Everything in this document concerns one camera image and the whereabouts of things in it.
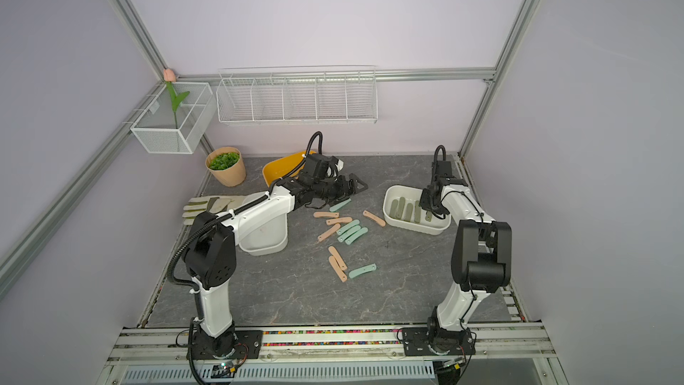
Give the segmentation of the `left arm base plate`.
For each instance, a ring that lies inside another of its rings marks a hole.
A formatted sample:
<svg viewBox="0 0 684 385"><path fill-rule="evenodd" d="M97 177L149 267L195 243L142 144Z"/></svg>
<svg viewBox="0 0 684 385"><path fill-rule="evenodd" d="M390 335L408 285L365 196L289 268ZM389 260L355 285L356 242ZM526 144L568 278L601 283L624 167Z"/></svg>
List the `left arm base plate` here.
<svg viewBox="0 0 684 385"><path fill-rule="evenodd" d="M256 359L262 347L262 330L227 330L217 338L194 332L189 347L194 360Z"/></svg>

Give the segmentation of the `olive knife apart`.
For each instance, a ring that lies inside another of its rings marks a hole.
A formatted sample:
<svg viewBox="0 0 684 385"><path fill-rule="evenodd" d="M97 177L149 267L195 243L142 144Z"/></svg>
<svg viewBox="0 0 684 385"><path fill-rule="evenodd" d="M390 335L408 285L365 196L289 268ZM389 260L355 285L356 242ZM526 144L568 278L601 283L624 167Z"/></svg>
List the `olive knife apart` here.
<svg viewBox="0 0 684 385"><path fill-rule="evenodd" d="M394 199L391 203L389 216L392 219L395 219L397 217L398 205L399 205L399 199Z"/></svg>

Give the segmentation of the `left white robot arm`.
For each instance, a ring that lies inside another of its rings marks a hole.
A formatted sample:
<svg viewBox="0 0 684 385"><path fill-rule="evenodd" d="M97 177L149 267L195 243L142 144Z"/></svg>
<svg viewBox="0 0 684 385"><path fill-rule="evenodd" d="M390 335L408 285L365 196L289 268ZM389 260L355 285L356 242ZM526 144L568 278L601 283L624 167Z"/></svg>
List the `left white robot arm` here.
<svg viewBox="0 0 684 385"><path fill-rule="evenodd" d="M322 153L322 140L322 132L315 132L299 163L254 201L222 215L201 212L192 222L166 272L169 283L188 287L195 300L189 347L198 337L208 345L210 356L228 358L238 346L229 281L237 266L236 247L246 237L294 210L311 208L315 200L333 206L368 189L356 174L342 174L342 160Z"/></svg>

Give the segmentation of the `white basin with knives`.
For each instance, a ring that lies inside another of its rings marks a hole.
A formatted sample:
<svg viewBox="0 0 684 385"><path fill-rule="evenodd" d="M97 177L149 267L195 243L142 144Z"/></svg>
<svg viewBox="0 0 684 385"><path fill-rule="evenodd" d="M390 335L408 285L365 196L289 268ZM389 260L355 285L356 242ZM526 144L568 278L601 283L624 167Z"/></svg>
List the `white basin with knives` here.
<svg viewBox="0 0 684 385"><path fill-rule="evenodd" d="M450 217L439 219L420 206L422 190L393 185L385 193L383 215L390 226L425 235L440 235L451 224Z"/></svg>

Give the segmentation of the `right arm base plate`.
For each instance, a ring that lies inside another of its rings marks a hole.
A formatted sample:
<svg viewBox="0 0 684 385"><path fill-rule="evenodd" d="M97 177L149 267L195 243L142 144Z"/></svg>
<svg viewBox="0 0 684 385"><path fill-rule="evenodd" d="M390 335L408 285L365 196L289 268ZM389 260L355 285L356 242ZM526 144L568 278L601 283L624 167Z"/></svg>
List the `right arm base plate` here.
<svg viewBox="0 0 684 385"><path fill-rule="evenodd" d="M476 338L468 330L404 327L397 332L406 356L471 356L476 353Z"/></svg>

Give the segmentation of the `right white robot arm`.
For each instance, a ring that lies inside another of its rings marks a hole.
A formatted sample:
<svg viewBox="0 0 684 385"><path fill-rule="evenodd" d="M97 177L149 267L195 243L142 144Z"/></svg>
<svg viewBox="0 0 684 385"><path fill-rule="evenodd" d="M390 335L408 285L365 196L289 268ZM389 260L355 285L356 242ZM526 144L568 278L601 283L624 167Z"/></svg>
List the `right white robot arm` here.
<svg viewBox="0 0 684 385"><path fill-rule="evenodd" d="M479 304L511 281L512 229L488 215L465 180L454 176L442 145L434 152L431 180L422 190L420 208L457 225L450 261L452 285L427 326L433 344L454 345L472 338L468 321Z"/></svg>

